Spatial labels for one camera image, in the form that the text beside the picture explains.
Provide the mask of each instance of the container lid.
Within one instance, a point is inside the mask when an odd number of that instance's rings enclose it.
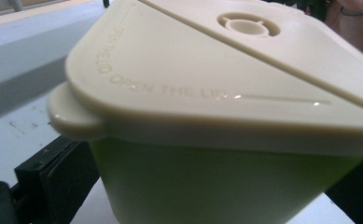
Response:
[[[363,54],[294,8],[118,0],[66,74],[49,114],[68,137],[363,155]]]

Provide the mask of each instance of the circular opening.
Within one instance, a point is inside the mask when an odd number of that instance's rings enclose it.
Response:
[[[225,26],[244,35],[268,35],[269,30],[261,23],[254,21],[234,20],[228,21]]]
[[[270,37],[281,33],[280,27],[277,24],[253,14],[225,13],[219,15],[217,21],[225,29],[239,35]]]

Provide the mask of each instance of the pale green container body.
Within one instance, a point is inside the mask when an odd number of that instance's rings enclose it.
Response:
[[[284,224],[363,160],[116,138],[91,148],[120,224]]]

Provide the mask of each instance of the plastic container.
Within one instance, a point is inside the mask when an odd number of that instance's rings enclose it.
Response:
[[[285,223],[363,160],[363,54],[293,8],[117,0],[66,74],[121,224]]]

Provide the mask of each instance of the person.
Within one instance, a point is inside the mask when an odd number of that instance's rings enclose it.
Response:
[[[363,0],[332,0],[325,24],[363,52]]]

